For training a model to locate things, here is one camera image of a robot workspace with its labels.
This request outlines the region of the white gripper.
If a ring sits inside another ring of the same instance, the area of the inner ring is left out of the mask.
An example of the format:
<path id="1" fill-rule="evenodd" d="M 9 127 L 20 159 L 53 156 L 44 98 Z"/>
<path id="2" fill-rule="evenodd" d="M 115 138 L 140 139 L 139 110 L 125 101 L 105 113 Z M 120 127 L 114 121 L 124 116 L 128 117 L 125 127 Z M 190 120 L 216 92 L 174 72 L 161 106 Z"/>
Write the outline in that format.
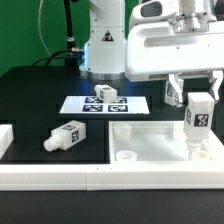
<path id="1" fill-rule="evenodd" d="M 166 81 L 166 103 L 181 107 L 183 78 L 211 72 L 209 93 L 219 100 L 224 79 L 224 21 L 212 22 L 205 32 L 175 33 L 168 22 L 140 24 L 128 35 L 126 77 L 130 81 Z"/>

